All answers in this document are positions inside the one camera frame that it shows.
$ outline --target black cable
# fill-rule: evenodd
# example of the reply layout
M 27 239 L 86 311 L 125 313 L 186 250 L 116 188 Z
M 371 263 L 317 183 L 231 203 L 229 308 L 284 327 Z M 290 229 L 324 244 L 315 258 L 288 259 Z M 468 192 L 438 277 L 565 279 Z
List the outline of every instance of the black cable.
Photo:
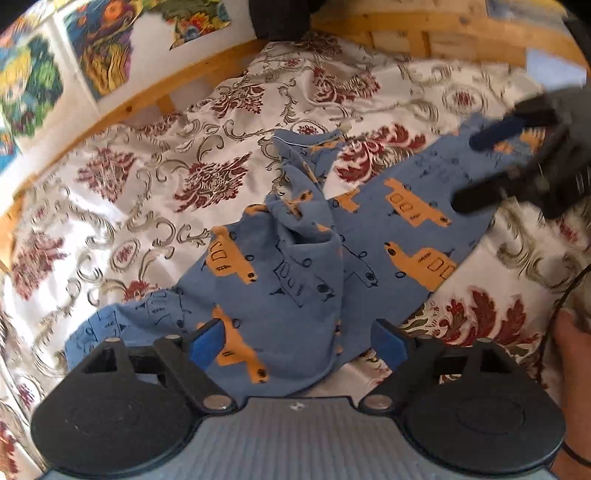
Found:
M 538 357 L 537 363 L 536 363 L 536 370 L 537 371 L 535 374 L 535 379 L 540 384 L 542 383 L 542 368 L 543 368 L 543 363 L 544 363 L 544 355 L 546 352 L 546 346 L 548 345 L 548 341 L 550 340 L 550 336 L 552 335 L 552 332 L 554 330 L 554 325 L 556 324 L 556 318 L 558 317 L 558 313 L 559 313 L 560 309 L 564 306 L 564 303 L 566 302 L 567 298 L 569 298 L 569 295 L 572 293 L 572 291 L 579 286 L 579 284 L 583 281 L 583 279 L 589 273 L 591 273 L 591 264 L 587 265 L 587 267 L 585 267 L 585 269 L 579 275 L 577 275 L 577 277 L 570 283 L 570 285 L 568 286 L 568 288 L 566 289 L 566 291 L 562 295 L 562 298 L 556 304 L 556 308 L 554 309 L 554 313 L 550 317 L 550 322 L 548 323 L 548 328 L 546 330 L 546 333 L 542 337 L 542 341 L 540 342 L 540 356 Z M 573 451 L 568 445 L 566 445 L 566 442 L 563 442 L 562 449 L 569 457 L 571 457 L 579 465 L 583 465 L 587 468 L 591 468 L 591 461 L 581 457 L 578 453 Z

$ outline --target bed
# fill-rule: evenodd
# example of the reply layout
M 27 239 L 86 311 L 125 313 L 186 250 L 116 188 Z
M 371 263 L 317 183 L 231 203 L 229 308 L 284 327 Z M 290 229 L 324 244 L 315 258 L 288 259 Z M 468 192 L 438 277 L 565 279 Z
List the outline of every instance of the bed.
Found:
M 7 272 L 0 471 L 7 478 L 36 478 L 44 467 L 28 422 L 65 375 L 64 341 L 78 325 L 106 304 L 172 286 L 205 252 L 212 227 L 237 221 L 269 191 L 286 191 L 275 129 L 345 133 L 347 147 L 324 191 L 332 198 L 453 132 L 472 113 L 499 117 L 540 92 L 519 68 L 526 48 L 588 68 L 572 39 L 528 24 L 419 11 L 319 16 L 313 24 L 302 42 L 251 41 L 150 87 L 15 196 L 0 242 Z M 431 38 L 442 33 L 474 38 L 475 63 L 431 58 L 439 56 Z M 407 53 L 378 50 L 393 37 Z M 197 77 L 215 87 L 211 95 L 173 111 L 168 94 Z M 152 104 L 163 113 L 158 122 L 121 123 Z M 543 138 L 543 130 L 524 132 L 526 153 Z M 534 207 L 508 200 L 473 254 L 405 329 L 455 345 L 487 336 L 533 369 L 553 303 L 589 262 L 590 212 L 584 203 L 546 222 Z M 543 380 L 556 399 L 559 372 L 549 358 Z M 367 351 L 308 394 L 359 400 L 388 374 Z

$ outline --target blue garment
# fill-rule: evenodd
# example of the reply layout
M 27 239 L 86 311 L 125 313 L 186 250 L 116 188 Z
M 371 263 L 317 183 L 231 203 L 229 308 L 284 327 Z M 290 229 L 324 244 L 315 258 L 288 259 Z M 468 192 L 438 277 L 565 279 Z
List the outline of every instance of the blue garment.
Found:
M 148 345 L 221 318 L 226 346 L 207 374 L 229 394 L 311 386 L 369 348 L 376 318 L 404 322 L 486 231 L 493 209 L 458 215 L 453 192 L 528 156 L 472 151 L 468 139 L 484 124 L 474 116 L 458 135 L 328 201 L 322 179 L 344 146 L 340 132 L 278 130 L 293 200 L 269 195 L 214 228 L 207 254 L 176 286 L 98 311 L 68 339 L 69 367 L 110 336 Z M 330 140 L 338 143 L 322 146 Z

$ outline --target wire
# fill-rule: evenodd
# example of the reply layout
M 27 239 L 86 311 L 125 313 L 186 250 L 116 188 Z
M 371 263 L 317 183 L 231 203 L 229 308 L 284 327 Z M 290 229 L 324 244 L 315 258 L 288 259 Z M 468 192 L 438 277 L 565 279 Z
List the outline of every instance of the wire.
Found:
M 556 318 L 558 317 L 558 313 L 560 309 L 564 306 L 564 303 L 566 302 L 567 298 L 569 298 L 569 295 L 572 293 L 572 291 L 579 286 L 579 284 L 589 273 L 591 273 L 591 264 L 587 265 L 585 269 L 579 275 L 577 275 L 577 277 L 570 283 L 570 285 L 562 295 L 562 298 L 556 304 L 554 313 L 550 317 L 548 328 L 546 330 L 546 333 L 542 337 L 542 341 L 540 342 L 540 356 L 536 361 L 535 379 L 539 384 L 542 383 L 542 368 L 546 353 L 546 346 L 548 345 L 548 341 L 550 340 L 550 336 L 552 335 L 552 332 L 554 330 L 554 325 L 556 324 Z

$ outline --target person's skin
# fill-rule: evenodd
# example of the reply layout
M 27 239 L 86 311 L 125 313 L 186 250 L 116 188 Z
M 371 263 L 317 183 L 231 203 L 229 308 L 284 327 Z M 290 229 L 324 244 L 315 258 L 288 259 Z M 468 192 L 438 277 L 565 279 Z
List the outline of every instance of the person's skin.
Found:
M 579 330 L 574 320 L 572 312 L 562 310 L 554 328 L 564 366 L 566 443 L 578 455 L 591 460 L 591 335 Z M 591 480 L 591 468 L 580 465 L 562 450 L 552 471 L 560 480 Z

